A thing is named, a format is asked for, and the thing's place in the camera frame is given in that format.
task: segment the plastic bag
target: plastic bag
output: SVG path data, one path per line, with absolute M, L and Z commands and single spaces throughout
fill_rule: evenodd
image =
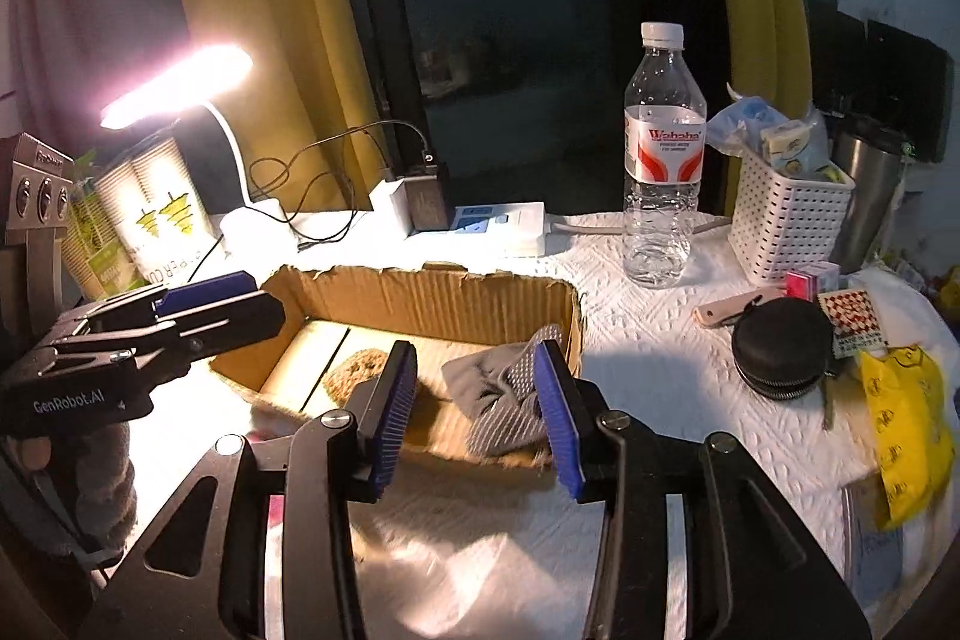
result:
M 803 119 L 760 131 L 760 154 L 774 172 L 804 180 L 830 179 L 827 122 L 810 104 Z
M 917 515 L 950 477 L 953 438 L 944 423 L 944 381 L 937 363 L 918 345 L 884 359 L 860 354 L 860 381 L 877 433 L 877 461 L 889 517 L 880 530 Z
M 787 116 L 757 95 L 749 95 L 707 121 L 707 144 L 724 155 L 742 158 L 744 146 L 760 152 L 761 131 L 786 122 Z

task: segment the corrugated cardboard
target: corrugated cardboard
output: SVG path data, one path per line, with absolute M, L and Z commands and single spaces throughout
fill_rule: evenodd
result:
M 450 401 L 440 366 L 491 345 L 525 342 L 541 326 L 555 323 L 576 374 L 583 318 L 570 283 L 509 272 L 477 275 L 449 266 L 421 271 L 335 266 L 326 272 L 285 266 L 263 290 L 286 311 L 280 334 L 224 353 L 211 365 L 256 407 L 296 420 L 319 415 L 329 408 L 319 386 L 325 371 L 356 350 L 389 351 L 392 340 L 407 338 L 418 349 L 424 388 L 404 439 L 406 453 L 504 467 L 546 463 L 533 449 L 496 459 L 469 455 L 464 446 L 469 420 Z

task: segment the paper cup stack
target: paper cup stack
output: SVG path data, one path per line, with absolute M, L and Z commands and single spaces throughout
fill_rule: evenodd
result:
M 67 271 L 88 299 L 103 299 L 146 285 L 89 181 L 74 188 L 61 254 Z
M 185 283 L 216 238 L 176 140 L 127 158 L 96 183 L 110 221 L 151 283 Z M 217 248 L 215 255 L 224 253 Z

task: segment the desk lamp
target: desk lamp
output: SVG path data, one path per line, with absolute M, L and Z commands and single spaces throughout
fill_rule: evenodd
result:
M 251 57 L 236 44 L 204 47 L 109 104 L 101 113 L 100 124 L 104 128 L 126 128 L 148 116 L 182 112 L 195 106 L 202 106 L 210 112 L 223 129 L 233 152 L 244 202 L 242 207 L 221 220 L 222 239 L 240 266 L 256 274 L 259 280 L 269 276 L 269 271 L 277 263 L 288 263 L 296 256 L 296 235 L 285 223 L 287 215 L 280 201 L 265 199 L 256 204 L 251 201 L 236 137 L 227 119 L 210 103 L 210 98 L 235 88 L 251 66 Z
M 152 115 L 182 112 L 191 107 L 202 106 L 219 122 L 227 137 L 237 165 L 244 205 L 251 207 L 253 202 L 247 188 L 247 174 L 237 139 L 227 125 L 227 119 L 210 103 L 215 95 L 239 85 L 251 66 L 251 57 L 236 44 L 213 44 L 211 47 L 204 47 L 176 66 L 168 68 L 160 76 L 107 105 L 100 113 L 100 124 L 104 128 L 118 130 Z

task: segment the white bottle cap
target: white bottle cap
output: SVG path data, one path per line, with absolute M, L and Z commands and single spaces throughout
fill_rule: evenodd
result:
M 643 47 L 683 49 L 683 25 L 679 23 L 642 23 Z

